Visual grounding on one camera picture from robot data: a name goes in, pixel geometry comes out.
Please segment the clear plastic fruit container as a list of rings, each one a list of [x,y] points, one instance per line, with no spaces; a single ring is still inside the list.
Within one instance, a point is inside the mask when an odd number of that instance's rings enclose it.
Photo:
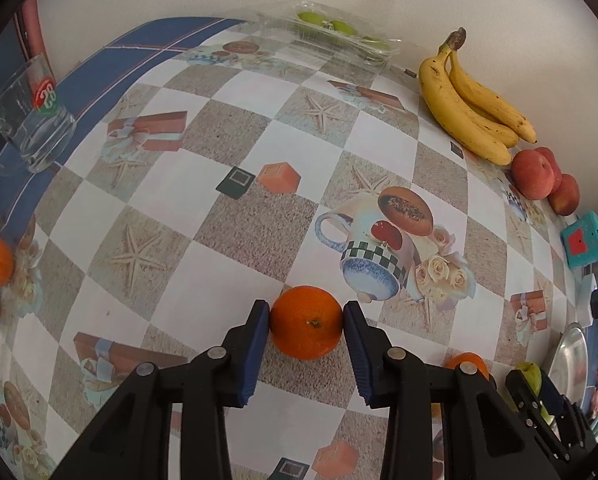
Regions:
[[[297,41],[369,65],[388,62],[401,50],[378,25],[350,12],[308,0],[273,3],[256,10],[264,35]]]

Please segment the patterned tablecloth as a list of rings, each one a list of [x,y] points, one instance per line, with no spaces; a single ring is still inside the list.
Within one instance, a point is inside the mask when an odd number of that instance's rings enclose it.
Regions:
[[[497,382],[576,318],[566,220],[467,152],[392,74],[223,18],[139,26],[44,86],[54,165],[0,176],[0,458],[47,479],[128,372],[219,344],[301,285],[423,361]]]

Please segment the glass mug with logo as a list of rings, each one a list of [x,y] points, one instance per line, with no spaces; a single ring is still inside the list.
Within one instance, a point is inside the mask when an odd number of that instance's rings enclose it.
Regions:
[[[35,55],[0,89],[0,174],[48,169],[67,148],[75,128],[45,56]]]

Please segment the teal toy box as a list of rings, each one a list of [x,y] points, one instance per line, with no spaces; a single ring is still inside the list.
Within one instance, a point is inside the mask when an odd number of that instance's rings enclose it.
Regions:
[[[598,262],[598,215],[589,211],[561,232],[567,264],[571,269]]]

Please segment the red peach front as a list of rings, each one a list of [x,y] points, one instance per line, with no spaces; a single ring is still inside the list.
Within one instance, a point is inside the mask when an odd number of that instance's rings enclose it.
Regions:
[[[554,184],[554,171],[549,161],[539,152],[523,150],[512,160],[511,174],[514,185],[527,200],[543,200]]]

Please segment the red peach middle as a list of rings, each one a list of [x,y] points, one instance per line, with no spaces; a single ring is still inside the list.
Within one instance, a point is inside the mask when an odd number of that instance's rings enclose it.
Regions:
[[[558,166],[556,157],[554,153],[549,149],[545,148],[544,146],[540,146],[540,148],[536,148],[536,152],[540,153],[550,164],[553,170],[553,186],[552,192],[556,191],[558,187],[561,185],[563,180],[563,174],[560,166]]]

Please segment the red peach right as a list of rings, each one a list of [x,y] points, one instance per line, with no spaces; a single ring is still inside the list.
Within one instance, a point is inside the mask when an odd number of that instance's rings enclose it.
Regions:
[[[577,180],[571,174],[562,174],[558,188],[548,196],[548,202],[559,216],[573,214],[579,206],[580,189]]]

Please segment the yellow banana bunch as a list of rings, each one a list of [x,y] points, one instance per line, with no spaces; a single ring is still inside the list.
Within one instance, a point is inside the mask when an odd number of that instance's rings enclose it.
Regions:
[[[458,52],[466,39],[456,29],[418,69],[419,91],[429,112],[451,138],[497,166],[512,162],[511,148],[537,142],[529,120],[496,92],[468,75]]]

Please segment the red peach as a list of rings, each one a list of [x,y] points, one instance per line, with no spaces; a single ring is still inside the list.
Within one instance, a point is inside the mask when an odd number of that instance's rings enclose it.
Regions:
[[[559,216],[573,214],[579,206],[580,189],[577,180],[571,174],[562,174],[558,188],[548,196],[548,202]]]
[[[554,171],[549,161],[539,152],[523,150],[512,160],[511,174],[514,185],[527,200],[543,200],[554,184]]]
[[[550,164],[553,170],[553,186],[552,192],[556,191],[558,187],[561,185],[563,180],[563,174],[560,166],[558,166],[556,157],[554,153],[549,149],[545,148],[544,146],[540,146],[540,148],[536,148],[536,152],[540,153]]]

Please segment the silver metal plate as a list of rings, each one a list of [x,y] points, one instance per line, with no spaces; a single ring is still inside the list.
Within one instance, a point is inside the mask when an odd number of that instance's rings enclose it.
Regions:
[[[565,328],[553,352],[548,377],[569,400],[584,400],[588,381],[588,346],[584,329],[577,322]]]

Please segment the central orange tangerine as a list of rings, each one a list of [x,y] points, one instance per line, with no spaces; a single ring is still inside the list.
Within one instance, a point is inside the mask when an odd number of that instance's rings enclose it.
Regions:
[[[282,293],[271,307],[272,342],[285,356],[312,361],[339,344],[342,307],[324,289],[301,285]]]

